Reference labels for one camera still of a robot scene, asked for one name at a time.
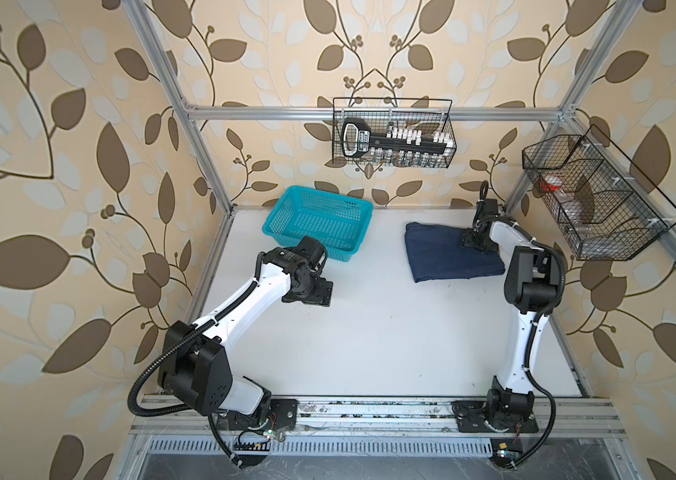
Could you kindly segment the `black socket tool set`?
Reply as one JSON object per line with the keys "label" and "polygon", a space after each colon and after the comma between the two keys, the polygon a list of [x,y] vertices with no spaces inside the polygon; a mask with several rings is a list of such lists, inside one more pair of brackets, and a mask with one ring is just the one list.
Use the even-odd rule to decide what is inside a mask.
{"label": "black socket tool set", "polygon": [[372,130],[362,119],[347,119],[337,146],[346,159],[364,160],[396,167],[448,168],[457,150],[449,132],[399,127],[389,122],[384,131]]}

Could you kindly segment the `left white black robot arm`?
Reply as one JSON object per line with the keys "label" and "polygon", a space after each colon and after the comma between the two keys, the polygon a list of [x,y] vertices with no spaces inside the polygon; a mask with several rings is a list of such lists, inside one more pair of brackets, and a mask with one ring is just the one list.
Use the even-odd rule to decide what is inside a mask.
{"label": "left white black robot arm", "polygon": [[293,247],[257,255],[252,276],[228,299],[192,323],[169,327],[161,354],[134,381],[128,410],[151,418],[193,410],[208,421],[223,454],[237,468],[250,461],[223,439],[214,419],[218,412],[249,421],[247,431],[271,439],[278,427],[271,392],[233,373],[229,353],[253,323],[277,302],[327,307],[333,284],[322,275],[326,247],[305,236]]}

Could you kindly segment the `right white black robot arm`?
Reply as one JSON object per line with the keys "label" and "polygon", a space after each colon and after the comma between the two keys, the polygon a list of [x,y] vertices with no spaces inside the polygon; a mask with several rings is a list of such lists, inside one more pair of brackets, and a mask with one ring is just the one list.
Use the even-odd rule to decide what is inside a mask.
{"label": "right white black robot arm", "polygon": [[516,470],[544,445],[556,423],[556,400],[535,378],[534,365],[543,331],[562,300],[566,267],[559,251],[503,214],[498,201],[488,196],[489,189],[487,180],[479,186],[475,215],[472,226],[464,233],[463,245],[509,256],[504,298],[516,317],[510,322],[507,357],[493,377],[483,407],[469,414],[493,432],[519,435],[535,419],[536,395],[548,400],[549,419],[529,448],[521,452],[508,446],[493,448],[491,461],[497,468]]}

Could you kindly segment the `dark blue denim trousers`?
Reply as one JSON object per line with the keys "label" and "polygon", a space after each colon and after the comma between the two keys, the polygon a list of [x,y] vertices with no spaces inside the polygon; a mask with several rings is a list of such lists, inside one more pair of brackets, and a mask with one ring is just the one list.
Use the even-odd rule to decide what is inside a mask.
{"label": "dark blue denim trousers", "polygon": [[500,255],[462,244],[464,229],[411,222],[404,242],[415,283],[501,276],[505,265]]}

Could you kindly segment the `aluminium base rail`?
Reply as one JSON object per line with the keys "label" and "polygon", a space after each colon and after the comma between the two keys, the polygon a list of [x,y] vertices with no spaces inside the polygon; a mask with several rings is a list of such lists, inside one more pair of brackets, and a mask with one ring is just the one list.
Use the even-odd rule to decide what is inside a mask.
{"label": "aluminium base rail", "polygon": [[[262,433],[231,430],[230,416],[217,420],[228,448],[259,456],[391,456],[487,458],[495,446],[529,448],[550,419],[545,398],[535,401],[538,432],[530,427],[497,427],[479,421],[468,425],[465,407],[454,412],[452,397],[294,397],[296,408],[279,407],[274,416],[284,425],[273,439]],[[594,398],[556,400],[556,420],[548,438],[561,440],[627,439],[612,403]],[[146,454],[220,454],[208,420],[193,411],[134,420],[126,443],[130,459]]]}

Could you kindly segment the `red capped clear container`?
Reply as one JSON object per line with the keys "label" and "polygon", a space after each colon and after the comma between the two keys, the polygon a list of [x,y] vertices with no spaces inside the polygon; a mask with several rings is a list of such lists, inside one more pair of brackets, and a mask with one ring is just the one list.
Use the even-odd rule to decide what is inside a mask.
{"label": "red capped clear container", "polygon": [[556,175],[542,175],[539,180],[539,190],[543,194],[554,193],[563,188],[564,180]]}

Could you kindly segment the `teal plastic basket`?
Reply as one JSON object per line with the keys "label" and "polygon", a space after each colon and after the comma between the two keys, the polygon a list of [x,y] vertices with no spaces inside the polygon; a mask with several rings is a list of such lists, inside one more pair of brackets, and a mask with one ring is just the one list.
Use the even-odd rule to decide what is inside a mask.
{"label": "teal plastic basket", "polygon": [[363,199],[292,186],[274,205],[262,232],[282,247],[311,237],[325,247],[330,259],[348,262],[365,238],[373,211]]}

